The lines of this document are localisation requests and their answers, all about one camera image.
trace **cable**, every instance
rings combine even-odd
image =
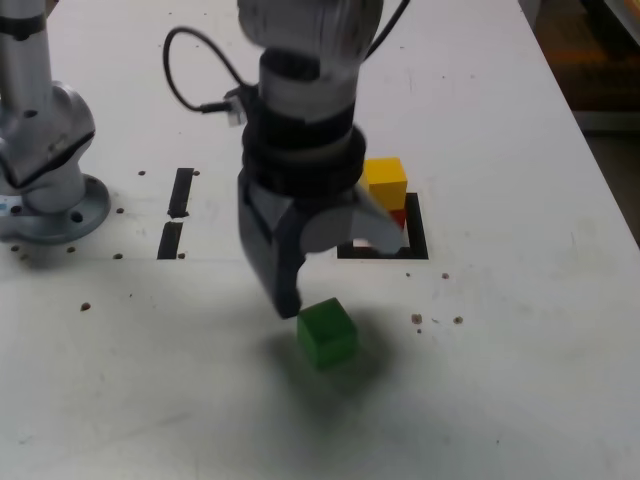
[[[382,31],[380,32],[380,35],[378,35],[378,38],[376,38],[375,41],[371,44],[371,48],[369,48],[365,60],[373,55],[378,47],[382,45],[382,43],[387,39],[387,37],[391,33],[391,30],[393,30],[393,27],[396,26],[396,23],[398,23],[398,20],[400,20],[400,17],[402,17],[402,14],[409,6],[410,1],[411,0],[402,0],[402,2],[400,2],[400,5],[398,5],[398,8],[389,19],[389,22],[387,22],[384,29],[382,29]]]
[[[218,58],[224,64],[224,66],[227,67],[227,70],[229,71],[229,73],[231,74],[233,79],[236,82],[238,82],[240,87],[242,87],[242,88],[247,88],[248,87],[248,85],[244,82],[244,80],[242,80],[242,77],[240,77],[240,75],[238,74],[236,69],[233,67],[233,65],[231,65],[231,62],[227,59],[227,57],[222,52],[222,50],[220,50],[218,48],[218,46],[213,42],[213,40],[211,40],[209,37],[207,37],[204,33],[199,32],[198,30],[195,30],[193,28],[190,28],[190,27],[176,27],[173,30],[171,30],[169,32],[169,34],[167,35],[167,38],[166,38],[166,40],[164,42],[164,48],[162,50],[162,65],[164,67],[164,73],[165,73],[165,76],[167,77],[167,83],[169,84],[169,88],[171,89],[171,91],[173,92],[175,97],[178,99],[178,101],[186,109],[191,110],[192,112],[215,113],[215,112],[228,112],[228,111],[230,111],[231,110],[231,104],[229,102],[205,103],[205,104],[202,104],[200,106],[196,106],[196,105],[193,105],[193,104],[189,103],[182,96],[182,94],[178,91],[175,83],[173,82],[173,75],[171,74],[171,64],[169,62],[169,52],[171,51],[171,44],[173,42],[173,39],[177,35],[179,35],[181,33],[186,33],[186,34],[191,35],[193,37],[196,37],[197,39],[199,39],[202,42],[204,42],[211,50],[213,50],[213,52],[218,56]]]

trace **cube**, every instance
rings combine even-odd
[[[404,230],[404,226],[407,223],[407,210],[394,210],[393,212],[389,212],[391,218],[398,224],[400,228]]]
[[[385,210],[404,208],[407,196],[407,175],[399,158],[377,158],[364,162],[363,184]]]
[[[336,298],[302,310],[298,314],[298,343],[319,370],[353,357],[358,331]]]

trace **bolt hole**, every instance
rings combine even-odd
[[[82,223],[82,221],[84,220],[84,217],[80,212],[71,212],[71,215],[69,215],[69,218],[74,223]]]

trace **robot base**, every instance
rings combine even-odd
[[[35,212],[24,204],[22,197],[5,197],[4,210],[0,210],[0,238],[58,245],[93,232],[107,218],[111,201],[107,187],[100,180],[90,175],[83,177],[86,186],[84,198],[62,212]]]

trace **gray robot arm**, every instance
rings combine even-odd
[[[300,310],[297,278],[308,253],[357,238],[383,253],[403,246],[395,222],[358,184],[366,141],[353,117],[360,67],[408,4],[402,0],[374,40],[383,0],[238,0],[243,31],[265,49],[255,86],[200,32],[178,27],[165,42],[167,81],[186,108],[229,111],[235,121],[247,121],[238,177],[240,239],[283,318]],[[204,41],[238,81],[224,104],[196,107],[177,91],[169,50],[179,33]]]
[[[109,195],[78,161],[95,124],[51,79],[45,0],[0,0],[0,96],[0,238],[57,244],[93,231]]]

